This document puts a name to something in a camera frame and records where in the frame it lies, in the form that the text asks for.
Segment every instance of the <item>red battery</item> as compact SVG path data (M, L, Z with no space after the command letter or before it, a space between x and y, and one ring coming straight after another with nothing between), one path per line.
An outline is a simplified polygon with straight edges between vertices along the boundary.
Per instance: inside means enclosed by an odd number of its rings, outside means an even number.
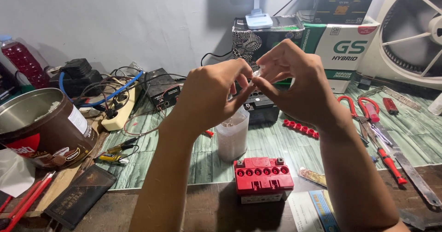
M283 158L245 158L233 162L236 193L242 204L287 200L293 179Z
M390 115L399 114L399 110L397 110L396 105L394 104L394 102L391 98L384 97L382 99L382 102L384 103L385 108L387 109L387 111Z

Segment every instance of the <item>hand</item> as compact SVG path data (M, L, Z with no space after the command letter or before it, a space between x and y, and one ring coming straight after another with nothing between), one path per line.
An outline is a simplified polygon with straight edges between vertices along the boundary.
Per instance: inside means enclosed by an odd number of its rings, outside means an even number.
M330 90L320 57L306 54L290 39L283 40L256 63L266 67L261 77L254 77L252 82L289 116L320 127L336 124L334 118L345 115L345 108ZM289 77L296 81L288 91L273 87L272 83Z
M252 69L243 59L191 70L176 105L159 129L174 127L196 137L217 126L231 117L255 89L248 87L247 77L252 77ZM227 101L229 93L236 94L235 80L243 89Z

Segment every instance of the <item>red liquid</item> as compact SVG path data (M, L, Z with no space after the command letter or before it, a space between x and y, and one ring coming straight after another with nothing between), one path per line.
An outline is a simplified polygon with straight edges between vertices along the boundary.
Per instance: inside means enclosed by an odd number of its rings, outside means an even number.
M1 48L11 63L21 72L36 89L49 87L49 76L43 71L38 61L20 42L13 42Z

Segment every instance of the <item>blue cable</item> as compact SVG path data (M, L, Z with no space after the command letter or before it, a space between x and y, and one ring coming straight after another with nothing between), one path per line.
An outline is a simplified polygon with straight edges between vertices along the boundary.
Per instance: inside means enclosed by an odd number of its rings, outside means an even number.
M103 99L103 100L100 100L100 101L97 101L94 103L81 104L79 106L82 108L89 108L89 107L93 107L96 105L100 105L100 104L104 103L105 101L108 101L109 99L113 98L114 96L116 96L120 92L122 92L125 88L130 86L133 82L135 82L138 78L140 78L140 76L142 74L143 74L143 71L140 71L140 73L138 73L138 75L136 75L134 78L132 78L132 80L130 80L128 83L126 83L124 86L119 88L117 91L113 92L108 97L106 97L106 100ZM58 79L58 86L59 86L60 90L68 97L68 95L66 94L66 91L64 90L64 87L63 87L63 77L64 77L64 72L62 71L60 73L60 78Z

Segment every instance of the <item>phone stand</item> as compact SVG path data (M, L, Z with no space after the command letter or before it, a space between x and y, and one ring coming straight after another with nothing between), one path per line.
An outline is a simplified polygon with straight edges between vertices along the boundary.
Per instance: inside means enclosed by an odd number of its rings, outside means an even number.
M246 15L247 26L251 30L270 28L273 26L273 20L268 13L262 13L259 8L259 0L255 0L251 14Z

